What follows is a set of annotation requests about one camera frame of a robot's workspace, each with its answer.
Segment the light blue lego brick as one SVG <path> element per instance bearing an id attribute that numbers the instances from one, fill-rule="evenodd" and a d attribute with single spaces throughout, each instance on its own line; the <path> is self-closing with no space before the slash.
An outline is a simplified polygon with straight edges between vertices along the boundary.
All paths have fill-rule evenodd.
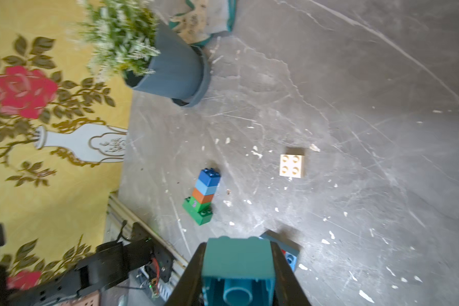
<path id="1" fill-rule="evenodd" d="M 197 180 L 195 188 L 204 196 L 213 195 L 218 188 L 217 186 L 207 186 L 200 179 Z"/>

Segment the teal lego brick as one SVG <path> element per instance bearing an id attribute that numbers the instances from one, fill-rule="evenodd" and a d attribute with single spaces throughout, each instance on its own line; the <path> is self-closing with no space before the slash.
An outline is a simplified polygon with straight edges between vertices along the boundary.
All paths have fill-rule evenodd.
<path id="1" fill-rule="evenodd" d="M 276 277 L 270 241 L 209 239 L 201 279 L 205 305 L 271 305 Z"/>

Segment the long blue lego brick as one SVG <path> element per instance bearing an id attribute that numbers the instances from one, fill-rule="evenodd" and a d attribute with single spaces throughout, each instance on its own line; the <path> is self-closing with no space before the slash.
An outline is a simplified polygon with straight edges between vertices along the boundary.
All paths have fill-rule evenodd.
<path id="1" fill-rule="evenodd" d="M 300 255 L 301 247 L 296 243 L 287 238 L 285 235 L 273 232 L 272 230 L 266 230 L 259 236 L 260 239 L 267 239 L 270 242 L 275 242 L 280 249 L 284 249 L 287 254 L 285 256 L 288 265 L 291 267 L 293 272 L 296 271 L 298 266 L 298 258 Z"/>

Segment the long green lego brick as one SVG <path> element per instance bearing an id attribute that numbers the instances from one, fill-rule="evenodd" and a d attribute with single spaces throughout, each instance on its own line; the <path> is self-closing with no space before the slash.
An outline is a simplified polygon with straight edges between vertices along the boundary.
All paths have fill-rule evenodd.
<path id="1" fill-rule="evenodd" d="M 209 223 L 212 219 L 213 213 L 210 202 L 201 204 L 191 196 L 184 200 L 182 207 L 199 226 Z"/>

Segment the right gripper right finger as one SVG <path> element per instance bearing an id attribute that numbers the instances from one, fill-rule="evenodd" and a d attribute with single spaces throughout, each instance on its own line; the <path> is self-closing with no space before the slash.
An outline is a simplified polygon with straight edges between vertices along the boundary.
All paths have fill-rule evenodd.
<path id="1" fill-rule="evenodd" d="M 288 265 L 280 247 L 270 242 L 275 270 L 275 289 L 272 305 L 311 306 L 294 272 Z"/>

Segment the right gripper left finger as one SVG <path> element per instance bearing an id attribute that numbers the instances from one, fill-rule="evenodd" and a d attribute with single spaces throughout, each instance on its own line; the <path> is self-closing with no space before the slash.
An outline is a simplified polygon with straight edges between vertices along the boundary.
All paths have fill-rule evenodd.
<path id="1" fill-rule="evenodd" d="M 165 306 L 204 305 L 201 272 L 206 246 L 206 242 L 198 246 Z"/>

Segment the dark blue lego brick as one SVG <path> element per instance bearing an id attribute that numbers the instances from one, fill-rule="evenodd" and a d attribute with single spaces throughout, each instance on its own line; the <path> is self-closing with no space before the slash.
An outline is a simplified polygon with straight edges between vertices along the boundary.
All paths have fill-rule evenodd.
<path id="1" fill-rule="evenodd" d="M 198 179 L 207 187 L 213 187 L 219 184 L 221 175 L 213 168 L 205 168 L 201 170 Z"/>

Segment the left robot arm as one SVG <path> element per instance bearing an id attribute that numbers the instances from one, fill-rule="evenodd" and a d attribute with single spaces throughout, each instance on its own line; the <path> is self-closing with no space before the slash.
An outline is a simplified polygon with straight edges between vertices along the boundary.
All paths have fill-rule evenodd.
<path id="1" fill-rule="evenodd" d="M 5 231 L 0 223 L 0 247 L 5 245 Z M 78 261 L 62 273 L 25 271 L 14 283 L 6 266 L 0 264 L 0 305 L 58 305 L 87 295 L 104 292 L 127 280 L 131 271 L 151 260 L 154 242 L 150 238 L 107 242 L 96 252 Z"/>

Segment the brown lego brick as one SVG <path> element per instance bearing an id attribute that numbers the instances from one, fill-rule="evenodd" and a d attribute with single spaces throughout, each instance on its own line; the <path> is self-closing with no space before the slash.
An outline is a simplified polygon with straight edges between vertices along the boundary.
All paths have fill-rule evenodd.
<path id="1" fill-rule="evenodd" d="M 214 197 L 214 194 L 203 195 L 197 188 L 194 188 L 192 197 L 200 204 L 210 203 Z"/>

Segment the white lego brick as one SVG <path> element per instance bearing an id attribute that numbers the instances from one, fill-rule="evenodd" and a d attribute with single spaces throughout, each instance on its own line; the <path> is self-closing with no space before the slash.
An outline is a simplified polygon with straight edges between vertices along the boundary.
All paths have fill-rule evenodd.
<path id="1" fill-rule="evenodd" d="M 303 155 L 281 154 L 279 175 L 289 178 L 303 177 Z"/>

